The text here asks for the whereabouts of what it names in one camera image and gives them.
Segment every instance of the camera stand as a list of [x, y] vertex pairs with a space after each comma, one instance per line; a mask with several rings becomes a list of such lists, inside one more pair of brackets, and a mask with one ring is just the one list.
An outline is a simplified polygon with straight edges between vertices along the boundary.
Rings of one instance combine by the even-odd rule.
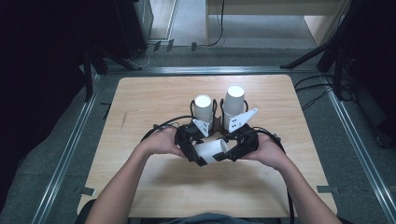
[[341, 79], [343, 72], [343, 62], [344, 62], [344, 52], [346, 46], [346, 42], [348, 39], [353, 38], [353, 24], [357, 24], [357, 12], [360, 10], [364, 1], [352, 1], [349, 11], [341, 22], [340, 26], [337, 28], [335, 34], [323, 45], [317, 47], [316, 49], [306, 53], [304, 56], [300, 57], [296, 61], [280, 65], [281, 69], [293, 69], [298, 65], [312, 59], [313, 57], [319, 55], [324, 52], [322, 57], [320, 58], [317, 69], [319, 72], [327, 72], [329, 71], [332, 64], [335, 62], [335, 71], [334, 71], [334, 93], [337, 96], [338, 100], [344, 100], [341, 95]]

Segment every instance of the wrist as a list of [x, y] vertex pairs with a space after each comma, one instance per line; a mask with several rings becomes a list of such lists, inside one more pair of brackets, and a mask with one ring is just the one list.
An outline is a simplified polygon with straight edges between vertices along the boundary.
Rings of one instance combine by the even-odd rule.
[[145, 144], [139, 144], [132, 152], [132, 155], [139, 157], [140, 160], [148, 160], [152, 153], [150, 153], [149, 147]]

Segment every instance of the aluminum rail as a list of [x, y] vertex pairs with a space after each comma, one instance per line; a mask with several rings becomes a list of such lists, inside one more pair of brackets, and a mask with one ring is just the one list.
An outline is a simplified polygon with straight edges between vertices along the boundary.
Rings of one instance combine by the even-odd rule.
[[[96, 77], [93, 80], [93, 88], [95, 90], [98, 89], [101, 81], [102, 81], [101, 77], [99, 75], [96, 75]], [[53, 173], [52, 178], [46, 187], [40, 205], [38, 206], [35, 212], [35, 216], [32, 221], [32, 223], [34, 224], [45, 223], [47, 220], [47, 217], [50, 213], [50, 209], [53, 205], [53, 202], [55, 201], [56, 195], [58, 194], [62, 182], [64, 181], [64, 175], [66, 174], [70, 161], [73, 158], [73, 154], [75, 152], [78, 140], [81, 137], [88, 116], [91, 113], [95, 99], [96, 99], [96, 91], [93, 93], [91, 99], [88, 102], [86, 102], [82, 107], [81, 113], [79, 114], [78, 117], [78, 121], [69, 137], [69, 140], [67, 141], [66, 147], [64, 148], [62, 157], [60, 158], [58, 165], [55, 169], [55, 172]]]
[[[327, 84], [332, 83], [328, 77], [324, 77], [323, 82]], [[382, 179], [381, 174], [378, 172], [367, 148], [361, 141], [359, 133], [356, 130], [349, 114], [347, 113], [343, 102], [340, 102], [332, 91], [329, 92], [329, 96], [332, 101], [332, 105], [334, 106], [335, 111], [337, 112], [338, 117], [340, 118], [346, 130], [346, 134], [353, 146], [353, 149], [355, 150], [355, 153], [361, 163], [361, 167], [363, 168], [364, 173], [366, 173], [375, 196], [388, 219], [388, 222], [396, 223], [396, 205], [392, 195], [390, 194], [389, 188]]]

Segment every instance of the cup rim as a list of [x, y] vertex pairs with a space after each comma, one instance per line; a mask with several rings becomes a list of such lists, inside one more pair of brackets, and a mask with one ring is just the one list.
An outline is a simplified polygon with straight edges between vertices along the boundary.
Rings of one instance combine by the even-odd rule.
[[[232, 88], [232, 87], [241, 88], [243, 93], [240, 94], [240, 95], [237, 95], [237, 96], [234, 96], [234, 95], [230, 94], [230, 88]], [[235, 98], [242, 97], [243, 95], [245, 95], [245, 88], [243, 86], [239, 85], [239, 84], [234, 84], [234, 85], [231, 85], [231, 86], [228, 87], [227, 94], [229, 94], [230, 96], [235, 97]]]
[[[208, 104], [208, 105], [205, 105], [205, 106], [200, 106], [200, 105], [198, 105], [198, 104], [197, 104], [197, 98], [200, 97], [200, 96], [205, 96], [205, 97], [207, 97], [207, 98], [209, 99], [209, 104]], [[206, 95], [206, 94], [199, 94], [199, 95], [197, 95], [197, 96], [195, 97], [195, 99], [194, 99], [194, 104], [195, 104], [196, 106], [198, 106], [198, 107], [206, 108], [206, 107], [208, 107], [208, 106], [210, 106], [210, 105], [212, 104], [212, 98], [210, 98], [210, 96], [208, 96], [208, 95]]]

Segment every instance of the black cable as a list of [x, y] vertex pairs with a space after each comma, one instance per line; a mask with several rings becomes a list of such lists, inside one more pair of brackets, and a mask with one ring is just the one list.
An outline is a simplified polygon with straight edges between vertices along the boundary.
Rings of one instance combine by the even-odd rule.
[[317, 98], [311, 100], [310, 102], [306, 103], [305, 105], [302, 106], [303, 110], [306, 110], [307, 108], [309, 108], [311, 105], [313, 105], [315, 103], [316, 100], [318, 100], [319, 98], [321, 98], [322, 96], [324, 96], [326, 93], [329, 93], [330, 91], [332, 91], [332, 89], [326, 89], [326, 91], [324, 91], [320, 96], [318, 96]]
[[145, 140], [146, 138], [148, 138], [150, 135], [152, 135], [153, 133], [155, 133], [156, 131], [160, 130], [163, 127], [168, 127], [169, 123], [178, 120], [178, 119], [197, 119], [195, 116], [191, 116], [191, 115], [185, 115], [185, 116], [180, 116], [174, 119], [169, 119], [168, 121], [164, 122], [161, 125], [154, 125], [154, 128], [151, 129], [150, 131], [148, 131], [145, 136], [143, 136], [142, 140], [140, 140], [140, 142], [142, 142], [143, 140]]
[[311, 89], [311, 88], [315, 88], [315, 87], [332, 87], [332, 86], [333, 86], [333, 84], [321, 83], [321, 84], [315, 84], [315, 85], [311, 85], [311, 86], [301, 87], [301, 88], [296, 89], [296, 91], [307, 90], [307, 89]]
[[[280, 143], [280, 138], [278, 136], [276, 136], [276, 134], [272, 134], [270, 132], [268, 132], [267, 130], [265, 130], [264, 128], [261, 127], [253, 127], [252, 129], [259, 129], [259, 130], [250, 130], [247, 131], [245, 133], [243, 133], [242, 135], [246, 135], [249, 133], [263, 133], [268, 135], [271, 140], [286, 154], [285, 148], [283, 148], [282, 144]], [[288, 203], [289, 203], [289, 212], [290, 212], [290, 224], [294, 224], [294, 206], [293, 206], [293, 200], [288, 192]]]
[[300, 81], [298, 81], [298, 82], [294, 85], [294, 89], [296, 89], [296, 87], [297, 87], [300, 83], [302, 83], [302, 82], [304, 82], [304, 81], [307, 81], [307, 80], [309, 80], [309, 79], [317, 78], [317, 77], [334, 77], [334, 76], [331, 76], [331, 75], [318, 75], [318, 76], [306, 77], [306, 78], [303, 78], [303, 79], [301, 79]]
[[220, 36], [219, 36], [219, 39], [215, 42], [215, 43], [212, 43], [212, 44], [209, 44], [209, 45], [198, 45], [198, 46], [204, 46], [204, 47], [214, 47], [215, 45], [217, 45], [218, 43], [219, 43], [219, 41], [221, 40], [221, 38], [222, 38], [222, 35], [223, 35], [223, 18], [224, 18], [224, 2], [225, 2], [225, 0], [222, 0], [222, 5], [221, 5], [221, 23], [220, 23]]

